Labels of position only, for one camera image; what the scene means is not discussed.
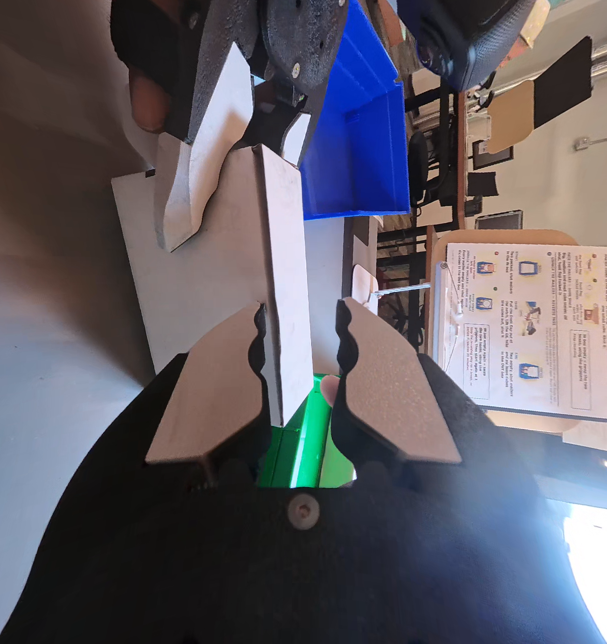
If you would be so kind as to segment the white document stand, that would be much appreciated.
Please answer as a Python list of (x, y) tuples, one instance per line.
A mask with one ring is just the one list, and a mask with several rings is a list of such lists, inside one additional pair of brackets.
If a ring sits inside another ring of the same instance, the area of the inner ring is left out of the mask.
[(431, 352), (432, 358), (448, 371), (453, 358), (462, 353), (459, 346), (465, 338), (464, 305), (460, 287), (447, 262), (435, 265), (433, 281), (418, 284), (381, 288), (374, 275), (360, 265), (352, 274), (351, 296), (359, 304), (374, 314), (379, 314), (380, 301), (385, 300), (394, 311), (396, 329), (402, 333), (410, 329), (410, 324), (419, 321), (414, 314), (411, 296), (420, 295), (420, 304), (426, 305), (425, 312), (433, 316), (433, 321), (420, 327), (424, 347)]

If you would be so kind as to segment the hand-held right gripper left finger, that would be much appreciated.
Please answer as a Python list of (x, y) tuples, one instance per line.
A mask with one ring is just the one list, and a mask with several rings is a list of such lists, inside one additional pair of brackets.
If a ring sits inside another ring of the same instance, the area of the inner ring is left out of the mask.
[(189, 350), (145, 457), (199, 463), (211, 484), (228, 460), (258, 476), (272, 437), (265, 365), (266, 306), (253, 302)]

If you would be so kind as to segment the blue plastic bin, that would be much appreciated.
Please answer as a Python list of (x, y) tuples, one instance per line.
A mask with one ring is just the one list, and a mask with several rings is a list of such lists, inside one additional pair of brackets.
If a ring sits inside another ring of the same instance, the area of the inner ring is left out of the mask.
[(300, 166), (304, 220), (410, 210), (403, 84), (358, 1)]

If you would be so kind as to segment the person's left hand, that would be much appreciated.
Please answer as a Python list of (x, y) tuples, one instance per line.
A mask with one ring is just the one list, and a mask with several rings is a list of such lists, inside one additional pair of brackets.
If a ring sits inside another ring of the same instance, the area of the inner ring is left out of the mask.
[(109, 33), (129, 73), (131, 115), (146, 132), (160, 133), (179, 65), (181, 1), (112, 1)]

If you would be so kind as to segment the black mesh office chair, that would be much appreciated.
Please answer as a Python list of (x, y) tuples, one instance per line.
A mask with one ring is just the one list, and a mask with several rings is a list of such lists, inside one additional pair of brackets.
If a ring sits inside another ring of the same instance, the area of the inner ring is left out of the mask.
[(480, 85), (509, 53), (536, 1), (398, 1), (420, 63), (457, 92)]

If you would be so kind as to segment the tan and black panel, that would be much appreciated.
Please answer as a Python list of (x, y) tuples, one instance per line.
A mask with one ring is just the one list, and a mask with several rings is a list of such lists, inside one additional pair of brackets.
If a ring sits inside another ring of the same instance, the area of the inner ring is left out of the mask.
[(497, 154), (525, 140), (534, 130), (557, 118), (592, 94), (592, 39), (581, 39), (536, 79), (525, 80), (487, 109), (491, 137), (486, 151)]

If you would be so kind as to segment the green plastic bin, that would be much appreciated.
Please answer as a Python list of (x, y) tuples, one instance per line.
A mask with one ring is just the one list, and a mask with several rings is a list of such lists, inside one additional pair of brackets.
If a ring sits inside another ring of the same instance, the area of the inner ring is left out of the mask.
[(259, 487), (336, 488), (352, 483), (356, 471), (331, 436), (331, 406), (321, 392), (323, 374), (283, 428), (272, 428), (259, 469)]

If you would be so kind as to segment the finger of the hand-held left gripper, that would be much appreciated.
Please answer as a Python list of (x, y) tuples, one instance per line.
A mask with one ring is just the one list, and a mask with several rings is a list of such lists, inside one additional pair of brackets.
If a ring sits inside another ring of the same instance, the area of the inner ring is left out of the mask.
[(300, 166), (311, 115), (299, 113), (286, 128), (282, 141), (282, 158), (294, 167)]
[(253, 110), (250, 67), (232, 43), (194, 142), (179, 141), (168, 133), (159, 136), (154, 228), (161, 249), (173, 252), (199, 231), (225, 158), (242, 139)]

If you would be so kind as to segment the cardboard mailer box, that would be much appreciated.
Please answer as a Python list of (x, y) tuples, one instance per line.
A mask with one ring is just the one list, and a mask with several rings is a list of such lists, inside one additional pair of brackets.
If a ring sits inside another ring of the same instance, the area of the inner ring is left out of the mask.
[(199, 231), (171, 253), (156, 240), (154, 184), (145, 172), (111, 181), (154, 372), (263, 303), (270, 418), (285, 426), (314, 384), (299, 170), (262, 144), (232, 150)]

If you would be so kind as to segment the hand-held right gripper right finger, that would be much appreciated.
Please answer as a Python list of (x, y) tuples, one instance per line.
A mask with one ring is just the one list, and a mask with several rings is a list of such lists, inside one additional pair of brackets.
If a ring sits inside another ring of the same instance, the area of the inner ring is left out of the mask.
[(341, 376), (331, 417), (335, 446), (362, 478), (372, 465), (406, 482), (414, 463), (462, 457), (416, 350), (354, 298), (337, 302)]

